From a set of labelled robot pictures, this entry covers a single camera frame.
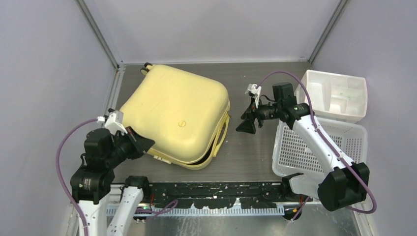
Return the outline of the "yellow hard-shell suitcase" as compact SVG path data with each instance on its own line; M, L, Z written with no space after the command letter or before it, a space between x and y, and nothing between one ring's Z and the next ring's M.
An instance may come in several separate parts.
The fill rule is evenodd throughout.
M146 63L144 79L122 105L123 125L154 140L155 159L190 170L206 167L227 133L230 100L213 79L162 64Z

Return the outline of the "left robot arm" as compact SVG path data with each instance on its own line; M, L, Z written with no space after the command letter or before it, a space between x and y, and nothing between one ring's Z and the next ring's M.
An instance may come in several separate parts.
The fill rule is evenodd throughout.
M137 159L155 144L152 139L137 134L128 127L126 134L115 135L98 128L86 135L82 165L70 179L72 198L81 210L82 236L124 236L130 227L139 203L151 197L149 180L145 176L126 178L119 206L107 224L107 206L114 169L127 159Z

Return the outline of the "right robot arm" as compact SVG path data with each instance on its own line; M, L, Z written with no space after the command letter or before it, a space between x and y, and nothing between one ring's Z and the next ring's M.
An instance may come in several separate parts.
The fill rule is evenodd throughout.
M301 194L319 200L328 211L346 207L359 213L374 213L377 203L368 187L367 165L356 163L330 139L312 107L297 102L292 84L280 83L272 88L274 102L262 104L261 86L248 85L245 93L251 102L236 131L255 134L255 121L262 127L264 120L279 119L304 141L324 172L320 178L307 178L302 173L284 177L287 184L281 187L282 197L294 201Z

